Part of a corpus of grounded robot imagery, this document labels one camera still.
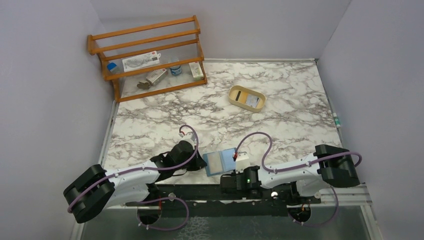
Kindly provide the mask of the blue leather card holder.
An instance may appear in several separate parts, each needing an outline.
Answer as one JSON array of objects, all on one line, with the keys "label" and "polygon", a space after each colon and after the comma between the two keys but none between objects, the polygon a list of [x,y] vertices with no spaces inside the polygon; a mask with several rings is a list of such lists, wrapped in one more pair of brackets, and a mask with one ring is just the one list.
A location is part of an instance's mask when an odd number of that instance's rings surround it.
[{"label": "blue leather card holder", "polygon": [[204,153],[202,159],[206,162],[205,172],[208,177],[222,175],[236,169],[234,160],[236,148],[229,148],[209,153]]}]

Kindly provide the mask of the white card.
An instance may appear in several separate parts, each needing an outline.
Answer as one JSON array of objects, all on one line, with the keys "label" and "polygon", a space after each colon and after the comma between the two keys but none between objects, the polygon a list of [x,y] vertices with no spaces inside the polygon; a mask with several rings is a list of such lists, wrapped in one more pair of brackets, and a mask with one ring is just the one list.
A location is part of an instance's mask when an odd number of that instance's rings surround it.
[{"label": "white card", "polygon": [[260,98],[256,95],[249,94],[247,97],[246,105],[252,108],[257,108]]}]

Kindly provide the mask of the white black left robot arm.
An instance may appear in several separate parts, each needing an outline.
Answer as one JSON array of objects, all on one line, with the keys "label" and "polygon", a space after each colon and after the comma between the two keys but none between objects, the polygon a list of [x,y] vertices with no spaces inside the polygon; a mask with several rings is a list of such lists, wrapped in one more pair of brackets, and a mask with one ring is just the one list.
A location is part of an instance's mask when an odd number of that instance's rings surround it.
[{"label": "white black left robot arm", "polygon": [[132,167],[106,170],[92,165],[65,188],[63,196],[68,212],[81,224],[108,207],[142,202],[156,182],[173,177],[178,170],[193,172],[206,166],[195,144],[181,140],[170,151]]}]

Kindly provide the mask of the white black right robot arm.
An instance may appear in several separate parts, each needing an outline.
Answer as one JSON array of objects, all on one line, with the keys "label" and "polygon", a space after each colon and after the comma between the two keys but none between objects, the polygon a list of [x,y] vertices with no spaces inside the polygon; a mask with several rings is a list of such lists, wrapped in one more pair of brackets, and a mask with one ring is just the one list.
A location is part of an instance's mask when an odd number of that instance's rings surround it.
[{"label": "white black right robot arm", "polygon": [[315,146],[315,151],[303,158],[280,164],[262,161],[260,166],[244,166],[244,161],[237,158],[235,171],[221,176],[220,190],[252,199],[264,190],[286,185],[296,196],[311,197],[327,186],[358,186],[361,182],[356,168],[362,160],[358,152],[326,144]]}]

